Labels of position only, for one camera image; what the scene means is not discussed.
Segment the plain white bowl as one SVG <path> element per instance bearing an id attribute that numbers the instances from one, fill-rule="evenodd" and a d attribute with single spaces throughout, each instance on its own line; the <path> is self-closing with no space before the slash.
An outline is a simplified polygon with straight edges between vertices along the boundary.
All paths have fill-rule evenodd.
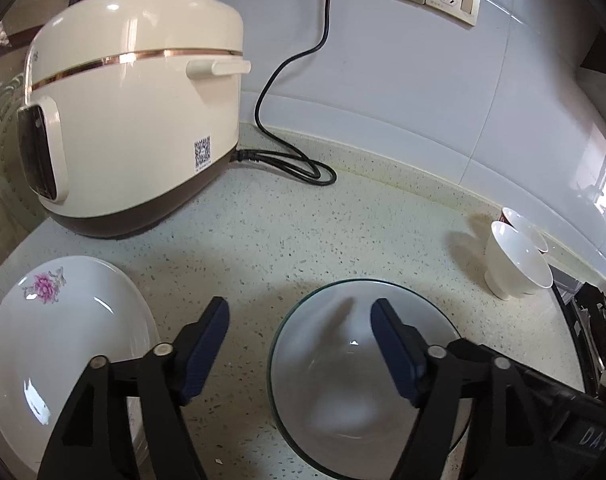
<path id="1" fill-rule="evenodd" d="M 529 238 L 507 223 L 490 224 L 484 256 L 486 284 L 502 300 L 532 295 L 552 286 L 545 258 Z"/>

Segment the cream rice cooker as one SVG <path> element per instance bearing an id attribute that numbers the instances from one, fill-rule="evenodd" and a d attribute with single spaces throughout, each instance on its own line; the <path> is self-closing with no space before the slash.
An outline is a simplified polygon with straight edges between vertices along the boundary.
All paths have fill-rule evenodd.
<path id="1" fill-rule="evenodd" d="M 50 217 L 136 234 L 228 167 L 239 142 L 243 21 L 217 0 L 82 0 L 26 56 L 22 166 Z"/>

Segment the red and white bowl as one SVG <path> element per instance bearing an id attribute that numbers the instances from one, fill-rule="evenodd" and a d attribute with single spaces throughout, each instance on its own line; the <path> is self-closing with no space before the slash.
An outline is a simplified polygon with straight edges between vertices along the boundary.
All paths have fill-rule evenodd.
<path id="1" fill-rule="evenodd" d="M 522 214 L 519 214 L 518 211 L 509 207 L 502 207 L 500 221 L 509 224 L 513 229 L 525 235 L 538 249 L 538 252 L 547 254 L 549 250 L 548 243 L 542 233 L 539 232 L 538 227 L 523 217 Z"/>

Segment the floral white plate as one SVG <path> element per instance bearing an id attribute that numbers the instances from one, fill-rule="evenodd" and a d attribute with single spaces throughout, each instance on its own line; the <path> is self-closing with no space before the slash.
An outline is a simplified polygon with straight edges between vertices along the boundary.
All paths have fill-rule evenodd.
<path id="1" fill-rule="evenodd" d="M 143 295 L 112 264 L 47 261 L 0 302 L 0 433 L 37 471 L 56 421 L 94 356 L 126 361 L 160 338 Z"/>

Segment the black gas stove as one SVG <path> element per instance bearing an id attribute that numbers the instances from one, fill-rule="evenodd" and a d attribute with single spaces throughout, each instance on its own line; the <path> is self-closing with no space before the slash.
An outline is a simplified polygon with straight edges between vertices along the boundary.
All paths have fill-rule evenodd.
<path id="1" fill-rule="evenodd" d="M 552 292 L 568 324 L 584 390 L 606 403 L 606 292 L 551 267 Z"/>

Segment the large green-rimmed white bowl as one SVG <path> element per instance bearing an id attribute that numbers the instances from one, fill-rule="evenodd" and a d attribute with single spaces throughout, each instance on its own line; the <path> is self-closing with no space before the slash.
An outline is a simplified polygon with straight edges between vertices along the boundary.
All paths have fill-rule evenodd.
<path id="1" fill-rule="evenodd" d="M 314 290 L 287 314 L 271 344 L 271 411 L 290 448 L 332 479 L 391 479 L 419 411 L 394 385 L 370 324 L 385 299 L 427 344 L 460 333 L 427 298 L 375 278 Z"/>

